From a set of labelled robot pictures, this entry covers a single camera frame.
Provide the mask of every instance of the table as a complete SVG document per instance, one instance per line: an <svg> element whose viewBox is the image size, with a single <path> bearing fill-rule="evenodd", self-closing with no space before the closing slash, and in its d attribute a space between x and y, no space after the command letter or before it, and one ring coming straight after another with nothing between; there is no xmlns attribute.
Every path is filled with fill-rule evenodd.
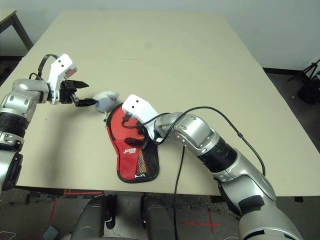
<svg viewBox="0 0 320 240"><path fill-rule="evenodd" d="M0 33L6 30L11 25L14 30L19 35L25 47L30 50L34 44L32 43L30 37L28 36L24 26L21 24L19 18L16 15L15 9L1 8L0 9Z"/></svg>
<svg viewBox="0 0 320 240"><path fill-rule="evenodd" d="M278 196L320 195L320 155L262 67L222 15L156 11L63 11L0 88L36 72L46 54L67 53L78 67L70 79L100 91L136 94L159 112L213 106L223 111L264 160ZM50 64L42 77L48 76ZM231 146L258 168L251 150L216 113L197 110ZM158 147L160 173L128 184L116 172L117 155L104 114L93 106L39 104L29 125L18 185L172 193L182 146ZM180 194L219 195L211 174L189 151Z"/></svg>

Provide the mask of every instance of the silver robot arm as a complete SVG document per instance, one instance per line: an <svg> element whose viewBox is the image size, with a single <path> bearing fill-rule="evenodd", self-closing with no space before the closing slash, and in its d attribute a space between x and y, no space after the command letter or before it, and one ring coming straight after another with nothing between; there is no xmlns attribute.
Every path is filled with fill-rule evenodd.
<svg viewBox="0 0 320 240"><path fill-rule="evenodd" d="M158 115L148 102L135 95L127 98L122 109L141 123ZM150 122L146 125L149 135L163 138L181 114L174 112ZM186 114L169 137L182 143L209 169L230 210L241 216L241 240L302 240L290 219L277 208L269 181L205 121Z"/></svg>
<svg viewBox="0 0 320 240"><path fill-rule="evenodd" d="M67 54L61 55L50 68L48 81L18 79L13 82L12 91L0 104L0 194L15 186L23 156L19 154L24 144L24 136L35 113L37 104L49 101L76 107L95 104L94 99L79 100L77 88L88 87L82 81L64 80L77 71Z"/></svg>

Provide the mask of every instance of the wall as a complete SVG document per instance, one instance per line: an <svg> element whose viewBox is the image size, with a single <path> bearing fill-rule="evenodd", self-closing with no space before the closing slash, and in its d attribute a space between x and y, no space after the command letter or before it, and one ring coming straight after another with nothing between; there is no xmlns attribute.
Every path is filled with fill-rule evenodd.
<svg viewBox="0 0 320 240"><path fill-rule="evenodd" d="M319 0L0 0L0 8L17 9L34 43L62 10L210 12L225 15L263 67L300 70L320 57ZM0 35L0 55L26 52L12 27Z"/></svg>

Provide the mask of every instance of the red pouch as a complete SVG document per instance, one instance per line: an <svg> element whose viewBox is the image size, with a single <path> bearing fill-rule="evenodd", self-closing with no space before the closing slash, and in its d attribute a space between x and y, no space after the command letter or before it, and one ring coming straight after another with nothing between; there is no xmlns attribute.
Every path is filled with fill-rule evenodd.
<svg viewBox="0 0 320 240"><path fill-rule="evenodd" d="M151 181L159 174L158 146L149 139L144 127L123 127L121 123L124 116L120 104L111 111L106 121L106 129L117 154L118 177L125 183ZM130 118L125 124L135 126L138 122Z"/></svg>

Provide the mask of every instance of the white plush toy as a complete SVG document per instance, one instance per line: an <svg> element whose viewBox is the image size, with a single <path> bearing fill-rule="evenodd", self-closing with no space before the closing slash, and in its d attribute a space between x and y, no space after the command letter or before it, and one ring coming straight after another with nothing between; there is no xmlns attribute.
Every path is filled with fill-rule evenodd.
<svg viewBox="0 0 320 240"><path fill-rule="evenodd" d="M93 97L98 101L94 106L99 112L105 113L105 119L107 119L107 113L114 108L118 97L119 93L113 93L112 91L99 92Z"/></svg>

